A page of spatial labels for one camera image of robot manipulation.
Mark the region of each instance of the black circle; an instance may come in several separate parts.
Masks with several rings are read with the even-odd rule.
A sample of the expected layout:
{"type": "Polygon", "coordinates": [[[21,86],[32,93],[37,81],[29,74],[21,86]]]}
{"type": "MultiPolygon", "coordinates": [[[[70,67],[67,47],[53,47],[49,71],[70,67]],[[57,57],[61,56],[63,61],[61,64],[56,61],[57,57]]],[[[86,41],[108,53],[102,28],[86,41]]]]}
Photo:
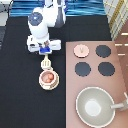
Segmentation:
{"type": "Polygon", "coordinates": [[[82,76],[82,77],[87,76],[89,75],[90,71],[91,71],[91,68],[89,64],[86,62],[79,62],[75,66],[75,72],[79,76],[82,76]]]}
{"type": "Polygon", "coordinates": [[[96,48],[96,54],[102,58],[106,58],[111,54],[111,49],[106,45],[99,45],[96,48]]]}
{"type": "Polygon", "coordinates": [[[112,76],[115,72],[114,66],[109,62],[100,63],[98,70],[103,76],[112,76]]]}

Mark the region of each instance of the pink plate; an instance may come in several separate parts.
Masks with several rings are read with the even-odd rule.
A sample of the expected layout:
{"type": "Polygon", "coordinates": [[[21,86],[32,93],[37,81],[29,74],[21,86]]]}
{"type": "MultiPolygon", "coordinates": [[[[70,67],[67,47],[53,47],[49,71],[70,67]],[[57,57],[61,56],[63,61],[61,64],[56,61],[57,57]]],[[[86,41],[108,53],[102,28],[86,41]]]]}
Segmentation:
{"type": "Polygon", "coordinates": [[[87,46],[80,44],[74,48],[74,54],[79,58],[84,58],[88,56],[89,49],[87,46]]]}

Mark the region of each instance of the white bowl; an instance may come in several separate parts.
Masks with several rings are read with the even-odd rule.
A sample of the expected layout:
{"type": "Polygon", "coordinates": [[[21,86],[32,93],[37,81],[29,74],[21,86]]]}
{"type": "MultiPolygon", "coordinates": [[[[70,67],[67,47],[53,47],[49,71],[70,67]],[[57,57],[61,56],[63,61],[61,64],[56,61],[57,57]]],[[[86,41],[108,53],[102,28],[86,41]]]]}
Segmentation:
{"type": "Polygon", "coordinates": [[[99,87],[83,89],[76,99],[76,111],[80,119],[94,128],[102,128],[109,125],[115,117],[115,109],[112,97],[99,87]]]}

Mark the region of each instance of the black table surface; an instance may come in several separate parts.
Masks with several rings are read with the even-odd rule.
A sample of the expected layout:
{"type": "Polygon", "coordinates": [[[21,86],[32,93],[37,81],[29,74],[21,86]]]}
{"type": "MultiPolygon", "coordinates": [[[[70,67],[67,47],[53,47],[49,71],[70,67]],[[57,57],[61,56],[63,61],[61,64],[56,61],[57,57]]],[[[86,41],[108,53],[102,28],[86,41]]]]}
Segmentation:
{"type": "Polygon", "coordinates": [[[49,33],[62,40],[62,49],[50,55],[60,83],[45,91],[38,82],[43,56],[25,50],[27,17],[8,19],[0,51],[0,128],[66,128],[65,43],[111,41],[106,16],[67,17],[62,28],[49,33]]]}

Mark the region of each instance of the blue floor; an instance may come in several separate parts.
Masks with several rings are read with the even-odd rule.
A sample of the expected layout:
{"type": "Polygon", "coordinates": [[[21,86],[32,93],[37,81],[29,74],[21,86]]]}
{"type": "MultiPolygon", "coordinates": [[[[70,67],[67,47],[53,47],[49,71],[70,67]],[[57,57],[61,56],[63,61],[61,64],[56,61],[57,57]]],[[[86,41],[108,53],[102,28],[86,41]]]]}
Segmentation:
{"type": "MultiPolygon", "coordinates": [[[[103,0],[68,0],[67,16],[106,15],[103,0]]],[[[41,0],[14,0],[10,16],[28,16],[35,7],[44,4],[41,0]]]]}

